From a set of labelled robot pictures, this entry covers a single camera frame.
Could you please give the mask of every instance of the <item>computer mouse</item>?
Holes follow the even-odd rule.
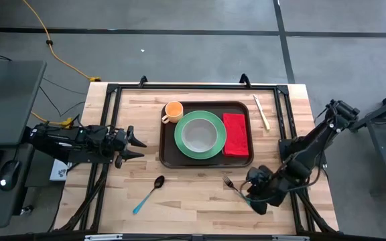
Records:
[[[4,163],[3,167],[0,170],[1,190],[10,191],[16,186],[17,178],[19,177],[20,168],[21,168],[20,161],[11,160]]]

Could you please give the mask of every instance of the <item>blue spoon handle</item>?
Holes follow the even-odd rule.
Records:
[[[145,201],[147,201],[148,197],[151,195],[151,193],[154,191],[154,189],[138,204],[138,206],[133,210],[133,214],[137,214],[139,210],[142,208],[142,205],[144,205]]]

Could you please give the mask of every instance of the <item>concrete floor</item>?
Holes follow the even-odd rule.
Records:
[[[48,27],[109,29],[223,29],[277,31],[272,0],[29,0]],[[386,0],[280,0],[287,31],[386,32]],[[0,0],[0,25],[39,27],[20,1]],[[52,34],[56,52],[104,81],[287,83],[279,37],[215,35]],[[14,60],[45,60],[45,77],[86,92],[88,80],[53,59],[40,33],[0,33],[0,54]],[[296,83],[306,84],[314,115],[331,98],[359,108],[364,116],[386,97],[386,38],[288,37]],[[43,81],[61,111],[83,101]],[[65,98],[56,98],[63,92]],[[42,93],[34,110],[62,120]],[[37,123],[29,120],[29,125]],[[386,183],[386,173],[369,134],[348,131],[326,151],[330,188],[340,230],[386,238],[386,195],[369,190]],[[37,206],[30,217],[13,219],[0,235],[45,232],[56,213],[62,186],[31,191]]]

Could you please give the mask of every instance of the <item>butcher block tabletop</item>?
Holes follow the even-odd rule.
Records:
[[[99,125],[103,111],[107,82],[93,82],[88,90],[82,114],[83,125]],[[298,136],[314,128],[314,119],[306,86],[290,84],[294,122]],[[257,105],[256,94],[270,124],[266,131]],[[159,136],[162,108],[177,101],[239,101],[249,109],[254,160],[248,167],[220,169],[169,169],[159,160]],[[111,100],[108,121],[112,116]],[[286,119],[284,101],[281,101]],[[268,206],[265,215],[256,214],[243,199],[222,181],[227,175],[239,187],[250,167],[268,166],[276,171],[281,163],[278,151],[280,139],[275,100],[271,90],[123,90],[116,128],[133,125],[135,136],[147,148],[129,147],[144,153],[130,159],[121,169],[111,165],[105,188],[100,233],[142,234],[295,234],[290,196],[279,207]],[[90,164],[80,164],[69,172],[54,228],[63,226],[84,200]],[[314,170],[311,179],[315,179]],[[134,215],[133,209],[151,191],[156,177],[164,175],[165,183],[153,192]],[[308,188],[312,204],[328,224],[338,229],[330,189],[325,175]],[[299,201],[302,224],[306,227],[304,207]],[[94,203],[89,213],[92,221]]]

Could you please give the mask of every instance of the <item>white bowl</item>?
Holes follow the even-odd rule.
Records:
[[[184,145],[196,153],[209,151],[217,142],[217,129],[204,118],[195,118],[187,122],[181,132]]]

